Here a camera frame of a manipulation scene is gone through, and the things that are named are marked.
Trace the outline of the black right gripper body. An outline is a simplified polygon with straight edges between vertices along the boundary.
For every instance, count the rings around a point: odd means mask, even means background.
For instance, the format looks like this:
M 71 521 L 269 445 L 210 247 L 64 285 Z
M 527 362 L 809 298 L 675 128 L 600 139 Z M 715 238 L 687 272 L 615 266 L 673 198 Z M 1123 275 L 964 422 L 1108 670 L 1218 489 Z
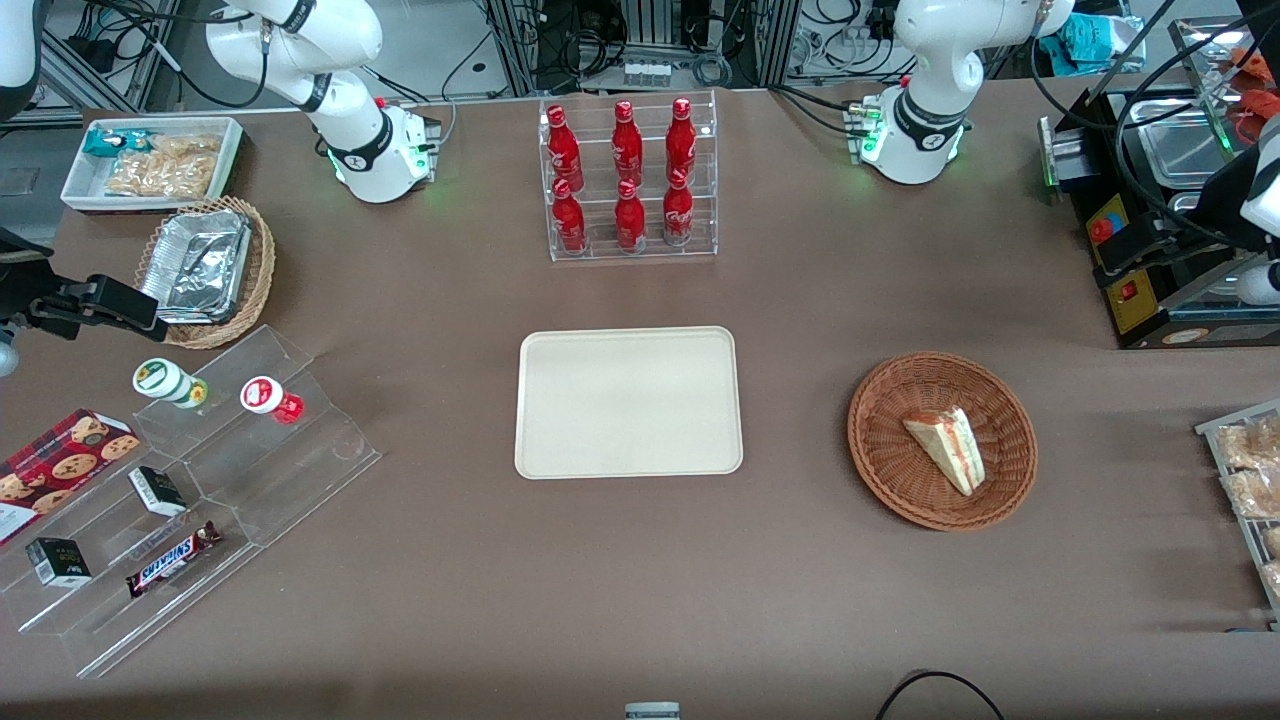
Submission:
M 72 281 L 60 275 L 4 272 L 1 278 L 1 324 L 32 325 L 28 311 L 33 307 L 54 313 L 59 322 L 79 325 L 95 324 L 93 314 L 83 301 L 95 288 L 96 277 Z

